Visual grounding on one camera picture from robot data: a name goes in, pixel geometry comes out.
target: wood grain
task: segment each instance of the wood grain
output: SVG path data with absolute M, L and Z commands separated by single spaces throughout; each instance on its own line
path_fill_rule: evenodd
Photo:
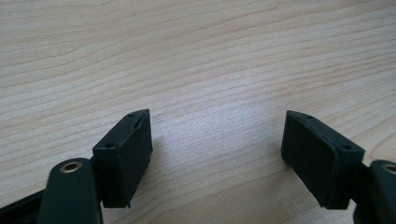
M 396 161 L 396 2 L 1 1 L 0 206 L 151 110 L 132 209 L 106 223 L 352 223 L 281 160 L 287 109 Z

